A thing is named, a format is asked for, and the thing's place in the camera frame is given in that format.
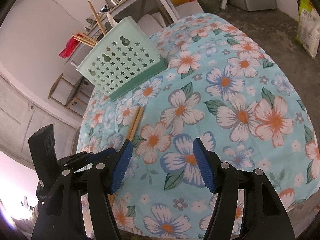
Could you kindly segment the mint green utensil basket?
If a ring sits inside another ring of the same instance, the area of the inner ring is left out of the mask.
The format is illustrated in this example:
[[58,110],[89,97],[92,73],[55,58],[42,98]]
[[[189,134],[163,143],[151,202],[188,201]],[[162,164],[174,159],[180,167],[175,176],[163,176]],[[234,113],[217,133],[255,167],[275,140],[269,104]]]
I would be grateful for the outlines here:
[[116,101],[167,66],[166,59],[129,16],[92,48],[76,70]]

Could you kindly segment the red plastic bag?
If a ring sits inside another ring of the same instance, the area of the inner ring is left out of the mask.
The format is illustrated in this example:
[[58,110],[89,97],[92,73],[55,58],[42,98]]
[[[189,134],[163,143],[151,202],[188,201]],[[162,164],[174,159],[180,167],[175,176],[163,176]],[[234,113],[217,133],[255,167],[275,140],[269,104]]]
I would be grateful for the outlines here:
[[76,40],[74,37],[70,38],[66,43],[65,48],[59,53],[59,57],[63,59],[70,57],[72,52],[74,51],[74,49],[79,43],[80,42]]

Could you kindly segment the wooden chair dark seat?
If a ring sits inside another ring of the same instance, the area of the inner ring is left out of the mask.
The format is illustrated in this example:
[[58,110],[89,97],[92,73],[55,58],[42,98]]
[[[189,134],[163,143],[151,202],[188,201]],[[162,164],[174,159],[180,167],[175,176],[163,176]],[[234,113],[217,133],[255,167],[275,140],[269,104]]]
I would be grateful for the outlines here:
[[50,88],[48,99],[82,118],[93,88],[93,85],[83,76],[76,83],[71,83],[62,73]]

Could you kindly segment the wooden chopstick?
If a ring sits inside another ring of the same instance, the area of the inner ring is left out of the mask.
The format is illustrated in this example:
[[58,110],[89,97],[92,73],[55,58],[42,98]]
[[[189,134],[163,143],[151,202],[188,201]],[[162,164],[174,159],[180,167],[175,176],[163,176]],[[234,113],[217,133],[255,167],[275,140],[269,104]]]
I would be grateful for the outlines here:
[[126,140],[133,141],[135,133],[136,133],[136,131],[138,129],[140,120],[142,118],[143,112],[144,112],[144,108],[143,107],[138,107],[137,108],[137,110],[136,110],[136,112],[135,112],[135,114],[133,116],[132,122],[131,122],[131,124],[129,126],[129,130],[127,132]]
[[76,34],[73,35],[73,37],[74,37],[76,40],[78,40],[78,41],[81,40],[82,43],[84,43],[84,42],[85,42],[85,43],[90,43],[90,44],[93,45],[93,46],[95,46],[95,45],[98,43],[97,40],[95,40],[95,39],[87,36],[87,35],[84,34],[84,33],[78,32],[78,31],[76,31]]
[[72,34],[72,37],[75,40],[77,40],[77,41],[79,41],[79,42],[81,42],[81,43],[83,43],[83,44],[85,44],[85,45],[87,45],[87,46],[89,46],[91,48],[94,48],[95,45],[96,45],[95,42],[93,42],[93,41],[91,41],[91,40],[89,40],[87,38],[84,38],[84,37],[81,37],[81,36],[78,36],[78,35],[74,35],[74,34]]
[[88,1],[88,4],[89,4],[89,7],[91,9],[91,12],[92,12],[96,22],[97,22],[97,25],[99,26],[100,30],[102,31],[103,35],[105,36],[107,34],[107,31],[106,31],[104,25],[102,24],[99,16],[97,15],[97,13],[96,13],[91,1]]

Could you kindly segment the white sack under table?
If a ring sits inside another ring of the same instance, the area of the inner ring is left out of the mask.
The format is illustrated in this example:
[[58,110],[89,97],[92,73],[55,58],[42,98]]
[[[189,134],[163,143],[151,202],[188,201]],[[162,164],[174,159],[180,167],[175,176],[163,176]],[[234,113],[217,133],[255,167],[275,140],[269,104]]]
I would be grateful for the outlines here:
[[152,15],[145,14],[137,24],[147,36],[151,36],[167,27],[164,17],[160,12]]

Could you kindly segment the white ceramic spoon in basket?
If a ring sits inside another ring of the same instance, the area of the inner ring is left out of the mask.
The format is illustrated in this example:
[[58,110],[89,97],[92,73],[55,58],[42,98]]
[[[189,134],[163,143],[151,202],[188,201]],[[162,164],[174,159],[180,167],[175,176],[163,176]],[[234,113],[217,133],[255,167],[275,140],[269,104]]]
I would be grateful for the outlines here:
[[118,23],[114,20],[113,16],[109,12],[106,13],[106,16],[110,26],[114,28]]

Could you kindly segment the floral blue tablecloth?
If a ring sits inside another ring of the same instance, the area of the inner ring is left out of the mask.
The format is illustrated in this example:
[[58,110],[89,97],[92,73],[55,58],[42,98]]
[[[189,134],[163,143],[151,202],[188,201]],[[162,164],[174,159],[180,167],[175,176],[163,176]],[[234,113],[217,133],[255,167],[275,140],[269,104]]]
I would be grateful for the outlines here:
[[150,37],[168,64],[116,101],[95,87],[78,151],[120,149],[144,113],[112,211],[123,231],[201,239],[216,196],[193,154],[207,150],[236,169],[265,172],[286,210],[319,190],[319,149],[293,85],[251,38],[213,14],[178,20]]

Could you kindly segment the green white rice bag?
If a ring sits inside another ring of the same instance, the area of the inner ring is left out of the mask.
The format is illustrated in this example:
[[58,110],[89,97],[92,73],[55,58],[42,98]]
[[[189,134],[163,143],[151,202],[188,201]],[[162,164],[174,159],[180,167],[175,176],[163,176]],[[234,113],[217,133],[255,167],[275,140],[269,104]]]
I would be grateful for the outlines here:
[[319,14],[309,0],[300,0],[296,41],[315,59],[319,49]]

